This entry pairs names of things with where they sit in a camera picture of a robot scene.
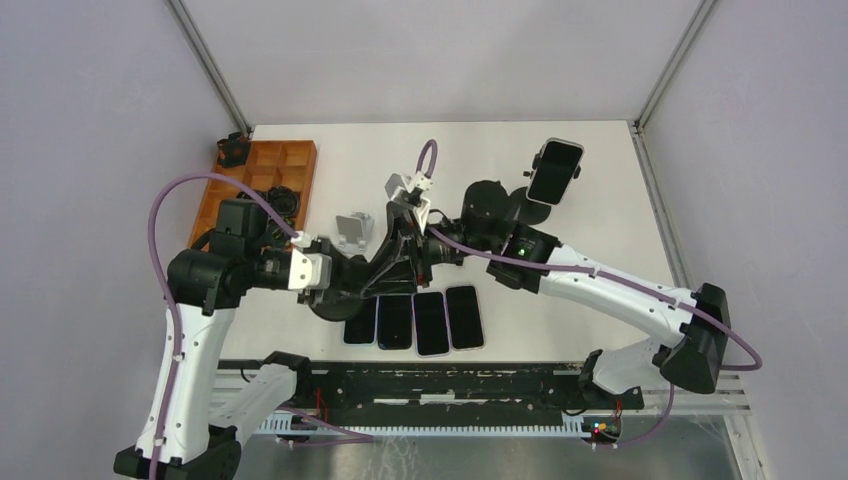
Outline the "silver folding phone stand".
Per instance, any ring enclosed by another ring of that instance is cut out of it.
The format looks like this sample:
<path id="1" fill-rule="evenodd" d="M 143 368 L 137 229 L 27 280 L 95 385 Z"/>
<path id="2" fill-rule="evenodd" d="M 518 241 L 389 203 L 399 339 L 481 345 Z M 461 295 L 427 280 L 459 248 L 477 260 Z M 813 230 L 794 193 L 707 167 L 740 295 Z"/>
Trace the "silver folding phone stand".
<path id="1" fill-rule="evenodd" d="M 365 254 L 372 239 L 373 226 L 373 217 L 365 212 L 337 215 L 337 247 L 347 254 Z"/>

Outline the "phone with light blue case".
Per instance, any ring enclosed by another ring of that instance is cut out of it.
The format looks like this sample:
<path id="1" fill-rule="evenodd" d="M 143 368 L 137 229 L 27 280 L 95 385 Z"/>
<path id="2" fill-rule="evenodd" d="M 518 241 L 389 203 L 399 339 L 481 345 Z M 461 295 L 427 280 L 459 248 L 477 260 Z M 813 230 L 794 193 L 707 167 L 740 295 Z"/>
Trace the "phone with light blue case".
<path id="1" fill-rule="evenodd" d="M 345 323 L 343 343 L 346 345 L 370 345 L 376 339 L 376 319 L 374 316 L 357 316 Z"/>

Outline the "black phone dark case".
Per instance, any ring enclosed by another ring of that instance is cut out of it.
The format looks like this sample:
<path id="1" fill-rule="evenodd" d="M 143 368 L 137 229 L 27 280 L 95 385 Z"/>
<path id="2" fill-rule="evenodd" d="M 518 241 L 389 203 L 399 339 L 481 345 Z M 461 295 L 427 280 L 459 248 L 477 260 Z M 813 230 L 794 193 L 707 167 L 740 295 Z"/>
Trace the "black phone dark case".
<path id="1" fill-rule="evenodd" d="M 382 350 L 407 350 L 413 340 L 410 296 L 384 296 L 377 304 L 377 343 Z"/>

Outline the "phone with white case centre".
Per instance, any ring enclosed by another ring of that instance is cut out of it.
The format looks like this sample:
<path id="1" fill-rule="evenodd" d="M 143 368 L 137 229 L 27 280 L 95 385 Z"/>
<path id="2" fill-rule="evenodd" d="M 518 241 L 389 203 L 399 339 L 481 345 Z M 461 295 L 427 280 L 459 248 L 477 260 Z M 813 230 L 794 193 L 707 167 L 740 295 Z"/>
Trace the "phone with white case centre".
<path id="1" fill-rule="evenodd" d="M 412 299 L 416 352 L 420 357 L 447 355 L 451 350 L 445 296 L 424 292 Z"/>

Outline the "phone with white case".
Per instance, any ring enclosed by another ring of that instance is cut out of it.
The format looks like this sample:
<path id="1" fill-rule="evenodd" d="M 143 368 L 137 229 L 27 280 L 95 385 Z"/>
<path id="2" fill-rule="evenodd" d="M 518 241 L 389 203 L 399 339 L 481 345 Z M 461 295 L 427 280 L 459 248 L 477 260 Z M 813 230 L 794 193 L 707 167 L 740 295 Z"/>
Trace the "phone with white case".
<path id="1" fill-rule="evenodd" d="M 445 296 L 424 292 L 412 299 L 416 352 L 420 357 L 447 355 L 451 350 Z"/>
<path id="2" fill-rule="evenodd" d="M 570 183 L 582 171 L 585 153 L 582 145 L 559 138 L 549 138 L 535 155 L 526 198 L 555 206 L 561 203 Z"/>

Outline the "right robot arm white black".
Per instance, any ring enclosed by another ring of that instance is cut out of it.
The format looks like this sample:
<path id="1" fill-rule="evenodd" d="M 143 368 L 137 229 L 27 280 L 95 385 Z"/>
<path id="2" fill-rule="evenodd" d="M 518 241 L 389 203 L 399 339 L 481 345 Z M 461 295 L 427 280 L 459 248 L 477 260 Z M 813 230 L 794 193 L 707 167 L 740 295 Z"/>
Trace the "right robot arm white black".
<path id="1" fill-rule="evenodd" d="M 518 220 L 519 209 L 498 181 L 472 183 L 461 215 L 430 224 L 421 188 L 391 191 L 388 233 L 370 261 L 361 298 L 414 293 L 429 284 L 438 264 L 488 259 L 488 275 L 504 287 L 561 298 L 618 319 L 646 339 L 586 359 L 577 392 L 602 408 L 630 388 L 668 382 L 696 394 L 717 389 L 729 337 L 723 289 L 671 288 L 612 269 Z"/>

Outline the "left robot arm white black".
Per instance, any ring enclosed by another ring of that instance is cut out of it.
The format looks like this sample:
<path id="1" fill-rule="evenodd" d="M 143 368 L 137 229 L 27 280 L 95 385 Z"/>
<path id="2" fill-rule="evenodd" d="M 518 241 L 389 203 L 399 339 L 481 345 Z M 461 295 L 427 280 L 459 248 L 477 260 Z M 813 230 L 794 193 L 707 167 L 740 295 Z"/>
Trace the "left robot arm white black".
<path id="1" fill-rule="evenodd" d="M 317 393 L 308 358 L 276 352 L 230 401 L 209 409 L 223 343 L 248 290 L 323 291 L 332 258 L 318 242 L 266 250 L 269 216 L 256 202 L 227 199 L 204 249 L 180 252 L 165 271 L 169 302 L 164 357 L 148 419 L 113 470 L 133 479 L 231 479 L 243 445 L 279 406 Z"/>

